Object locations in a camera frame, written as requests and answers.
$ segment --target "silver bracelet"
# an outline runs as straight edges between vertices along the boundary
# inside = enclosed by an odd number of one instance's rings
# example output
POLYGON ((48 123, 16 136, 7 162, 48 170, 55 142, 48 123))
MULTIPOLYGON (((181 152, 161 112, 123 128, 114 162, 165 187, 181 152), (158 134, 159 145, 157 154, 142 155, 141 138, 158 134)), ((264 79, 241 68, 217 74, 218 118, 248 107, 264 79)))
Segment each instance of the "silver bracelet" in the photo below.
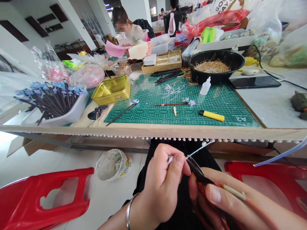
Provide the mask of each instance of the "silver bracelet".
POLYGON ((134 198, 135 198, 137 195, 139 195, 139 194, 140 194, 140 193, 137 193, 137 194, 135 194, 135 195, 132 197, 132 199, 131 199, 131 201, 130 201, 130 203, 129 203, 129 205, 128 205, 128 208, 127 208, 126 224, 127 224, 128 230, 130 230, 130 221, 129 221, 130 207, 131 207, 131 204, 132 204, 132 201, 134 200, 134 198))

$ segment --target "cutting mat grid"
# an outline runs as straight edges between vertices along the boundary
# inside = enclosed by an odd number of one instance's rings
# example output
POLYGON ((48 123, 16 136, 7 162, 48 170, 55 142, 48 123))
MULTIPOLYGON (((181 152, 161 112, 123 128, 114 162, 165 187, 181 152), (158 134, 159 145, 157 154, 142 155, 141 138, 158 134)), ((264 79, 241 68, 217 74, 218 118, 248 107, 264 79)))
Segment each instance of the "cutting mat grid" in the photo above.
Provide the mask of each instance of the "cutting mat grid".
POLYGON ((173 78, 155 85, 158 77, 150 74, 140 75, 131 86, 130 98, 115 103, 104 122, 110 122, 119 114, 129 108, 133 99, 140 100, 136 106, 117 119, 117 123, 148 123, 148 124, 174 124, 174 125, 207 125, 207 126, 237 126, 260 127, 255 117, 238 98, 228 85, 211 86, 207 95, 199 94, 200 85, 188 85, 185 78, 173 78), (165 99, 166 84, 172 84, 174 89, 184 85, 179 94, 172 94, 165 99), (169 105, 153 106, 155 104, 181 103, 182 98, 195 100, 196 105, 169 105), (199 115, 200 110, 225 116, 225 121, 217 121, 199 115))

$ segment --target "dark hair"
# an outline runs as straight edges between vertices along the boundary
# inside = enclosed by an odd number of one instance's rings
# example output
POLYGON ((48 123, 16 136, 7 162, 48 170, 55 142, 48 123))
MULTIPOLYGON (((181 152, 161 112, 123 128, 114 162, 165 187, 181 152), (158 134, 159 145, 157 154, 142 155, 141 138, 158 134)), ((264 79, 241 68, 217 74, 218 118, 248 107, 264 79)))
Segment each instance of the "dark hair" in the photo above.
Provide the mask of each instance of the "dark hair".
POLYGON ((179 6, 178 6, 178 0, 170 0, 170 5, 173 9, 176 8, 176 10, 179 10, 179 6))
POLYGON ((132 24, 132 22, 129 20, 128 15, 125 11, 125 9, 122 6, 117 6, 112 10, 112 19, 113 22, 116 23, 127 23, 127 20, 132 24))

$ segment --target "gold tin box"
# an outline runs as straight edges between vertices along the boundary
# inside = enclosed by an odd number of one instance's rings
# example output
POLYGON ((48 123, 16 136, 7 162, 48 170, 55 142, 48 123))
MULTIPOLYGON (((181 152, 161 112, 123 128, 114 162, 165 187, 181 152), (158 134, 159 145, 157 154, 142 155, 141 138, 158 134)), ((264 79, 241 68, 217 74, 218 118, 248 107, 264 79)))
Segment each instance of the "gold tin box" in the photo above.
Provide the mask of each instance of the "gold tin box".
POLYGON ((126 100, 130 97, 131 84, 127 75, 102 81, 92 95, 99 106, 126 100))

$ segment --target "hand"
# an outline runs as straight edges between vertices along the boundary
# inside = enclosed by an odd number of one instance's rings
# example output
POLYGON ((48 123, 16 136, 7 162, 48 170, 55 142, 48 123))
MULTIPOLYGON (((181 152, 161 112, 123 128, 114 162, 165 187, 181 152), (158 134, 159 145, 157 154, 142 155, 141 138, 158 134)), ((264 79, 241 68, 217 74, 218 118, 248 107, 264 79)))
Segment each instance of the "hand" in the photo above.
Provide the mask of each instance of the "hand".
POLYGON ((129 54, 128 49, 127 49, 127 50, 125 50, 125 55, 127 56, 127 58, 128 58, 128 57, 130 57, 130 54, 129 54))
MULTIPOLYGON (((280 229, 307 229, 307 221, 289 210, 279 206, 263 194, 254 190, 232 176, 210 169, 201 168, 205 176, 217 184, 225 184, 231 188, 244 192, 256 206, 262 209, 280 229)), ((220 218, 213 212, 205 199, 198 192, 196 177, 194 174, 189 179, 190 198, 198 201, 202 210, 211 220, 216 230, 223 229, 220 218)), ((205 188, 206 197, 213 205, 229 213, 240 221, 249 230, 269 229, 265 222, 255 214, 248 206, 226 190, 215 185, 208 184, 205 188)))
POLYGON ((148 164, 145 187, 137 200, 141 206, 138 209, 142 209, 146 215, 144 218, 147 222, 153 223, 151 228, 168 221, 173 215, 177 206, 177 190, 183 174, 191 175, 183 152, 170 145, 159 144, 148 164), (173 161, 167 165, 170 155, 173 156, 173 161))

